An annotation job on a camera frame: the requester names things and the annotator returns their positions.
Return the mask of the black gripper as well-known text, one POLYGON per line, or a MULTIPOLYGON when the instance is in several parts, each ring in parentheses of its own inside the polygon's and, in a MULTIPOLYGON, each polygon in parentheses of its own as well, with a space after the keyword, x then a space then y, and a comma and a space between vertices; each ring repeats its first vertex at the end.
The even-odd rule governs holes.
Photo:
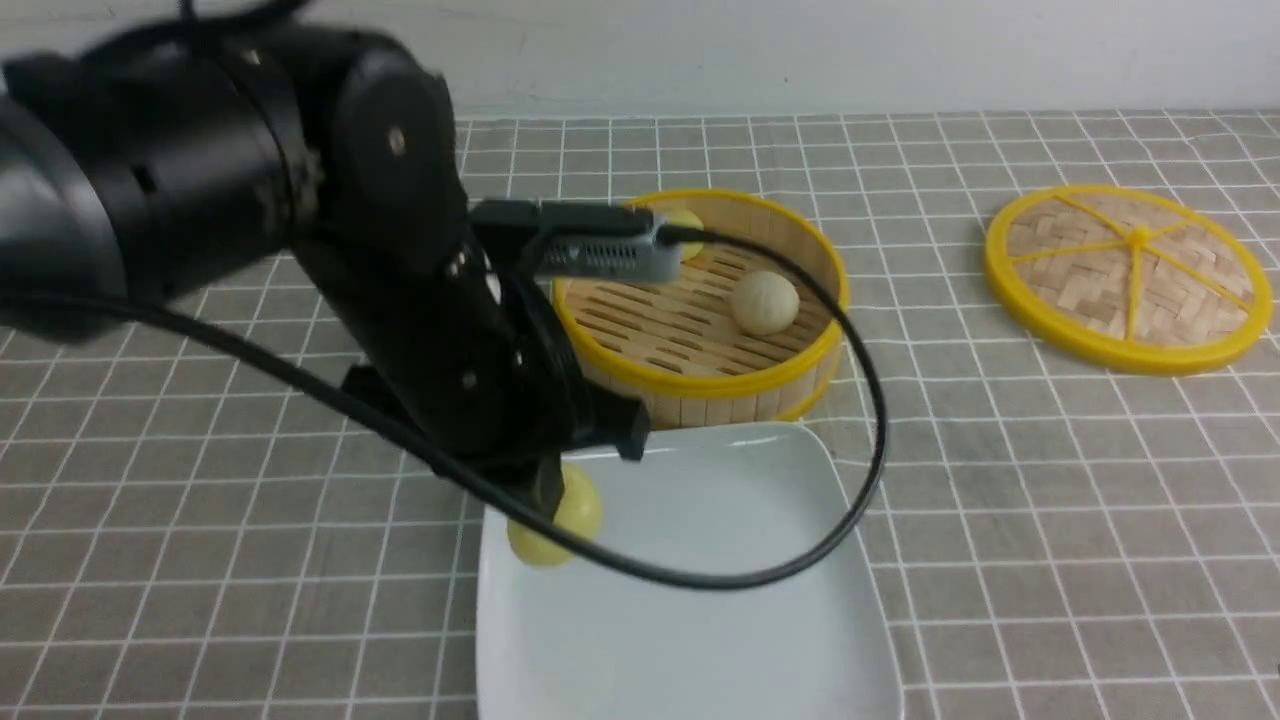
POLYGON ((643 460, 645 404, 591 392, 538 287, 492 273, 467 229, 317 231, 300 263, 422 436, 500 466, 503 491, 541 520, 564 497, 571 446, 643 460))

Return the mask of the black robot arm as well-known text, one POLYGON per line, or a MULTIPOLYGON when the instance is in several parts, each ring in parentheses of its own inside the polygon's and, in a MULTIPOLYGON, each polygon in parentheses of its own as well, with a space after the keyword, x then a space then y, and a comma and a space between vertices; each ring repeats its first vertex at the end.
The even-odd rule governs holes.
POLYGON ((445 81, 385 35, 174 31, 4 64, 6 328, 186 336, 527 518, 563 501, 563 452, 641 459, 646 410, 585 377, 535 279, 558 240, 649 240, 649 211, 471 200, 445 81), (166 307, 280 251, 366 357, 340 386, 166 307))

